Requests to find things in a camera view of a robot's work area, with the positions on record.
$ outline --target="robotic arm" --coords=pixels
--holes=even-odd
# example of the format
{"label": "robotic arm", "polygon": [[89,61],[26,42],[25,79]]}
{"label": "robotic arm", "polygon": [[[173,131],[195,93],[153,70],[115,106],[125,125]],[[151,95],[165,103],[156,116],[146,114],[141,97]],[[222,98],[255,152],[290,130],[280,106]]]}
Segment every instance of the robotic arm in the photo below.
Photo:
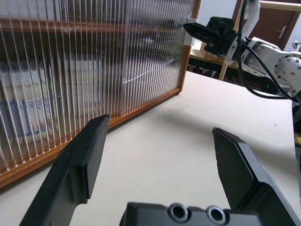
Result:
{"label": "robotic arm", "polygon": [[[231,19],[212,17],[207,26],[197,23],[184,24],[185,30],[194,38],[207,43],[205,51],[225,57],[225,63],[231,64],[239,58],[242,69],[255,76],[274,79],[284,92],[301,103],[301,53],[286,52],[279,47],[258,38],[248,39],[259,19],[259,0],[248,1],[248,19],[242,28],[242,51],[238,53],[238,35],[234,31]],[[267,73],[260,62],[271,72]]]}

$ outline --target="wooden door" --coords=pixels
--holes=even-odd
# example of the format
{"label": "wooden door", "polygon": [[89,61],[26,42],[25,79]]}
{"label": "wooden door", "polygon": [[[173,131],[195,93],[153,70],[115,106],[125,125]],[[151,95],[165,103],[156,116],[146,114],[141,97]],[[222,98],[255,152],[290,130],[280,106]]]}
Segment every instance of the wooden door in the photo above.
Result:
{"label": "wooden door", "polygon": [[[277,2],[300,3],[300,0],[273,0]],[[241,0],[238,0],[233,14],[236,19]],[[284,49],[300,12],[261,8],[260,18],[250,38],[257,37]]]}

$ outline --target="wall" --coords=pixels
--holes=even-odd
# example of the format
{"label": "wall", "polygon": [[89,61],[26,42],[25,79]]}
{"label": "wall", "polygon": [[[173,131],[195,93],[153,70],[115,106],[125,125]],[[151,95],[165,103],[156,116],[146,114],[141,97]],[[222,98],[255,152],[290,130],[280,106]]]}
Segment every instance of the wall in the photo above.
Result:
{"label": "wall", "polygon": [[232,18],[237,0],[201,0],[198,12],[199,24],[207,25],[213,16]]}
{"label": "wall", "polygon": [[299,16],[295,27],[292,31],[292,34],[290,36],[290,38],[287,41],[287,44],[285,46],[285,51],[298,51],[297,49],[294,49],[292,46],[292,43],[297,40],[298,42],[301,42],[301,15]]}

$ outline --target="metal bracket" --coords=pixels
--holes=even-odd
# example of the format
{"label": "metal bracket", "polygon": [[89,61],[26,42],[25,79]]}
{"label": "metal bracket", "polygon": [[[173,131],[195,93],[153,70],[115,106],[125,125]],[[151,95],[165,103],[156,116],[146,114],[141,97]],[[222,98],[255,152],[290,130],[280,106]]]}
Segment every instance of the metal bracket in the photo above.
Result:
{"label": "metal bracket", "polygon": [[[196,23],[196,21],[197,21],[197,19],[195,19],[195,18],[188,18],[187,23]],[[191,37],[191,35],[188,34],[188,32],[186,32],[183,45],[184,46],[194,46],[195,40],[196,40],[195,38]]]}

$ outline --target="wooden shelf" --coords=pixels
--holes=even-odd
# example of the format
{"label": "wooden shelf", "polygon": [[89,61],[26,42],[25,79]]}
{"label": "wooden shelf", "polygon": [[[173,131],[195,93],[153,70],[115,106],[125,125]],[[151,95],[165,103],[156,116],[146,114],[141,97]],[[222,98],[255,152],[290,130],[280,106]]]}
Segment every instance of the wooden shelf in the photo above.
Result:
{"label": "wooden shelf", "polygon": [[0,19],[0,29],[3,31],[15,32],[170,32],[178,28],[166,28],[158,26],[143,26],[139,28],[125,24],[96,24],[81,22],[61,22],[61,21],[37,21],[19,19]]}
{"label": "wooden shelf", "polygon": [[[152,102],[146,104],[145,106],[142,106],[141,108],[138,108],[129,114],[122,116],[122,117],[116,117],[113,120],[110,121],[109,129],[119,125],[120,123],[123,123],[124,121],[128,120],[129,118],[140,114],[141,112],[149,109],[150,107],[159,104],[160,102],[167,100],[169,97],[177,94],[180,92],[180,88],[175,88],[174,90],[171,90],[167,92],[165,95],[153,100]],[[66,145],[69,142],[65,142],[64,144],[61,144],[57,146],[56,148],[51,149],[48,152],[45,152],[43,154],[40,154],[38,157],[35,157],[29,161],[27,161],[24,164],[21,164],[15,168],[13,168],[10,171],[7,171],[5,173],[0,174],[0,188],[18,180],[19,178],[33,172],[34,170],[38,169],[39,167],[45,165],[46,163],[56,159],[56,157],[59,155],[60,151],[66,147]]]}

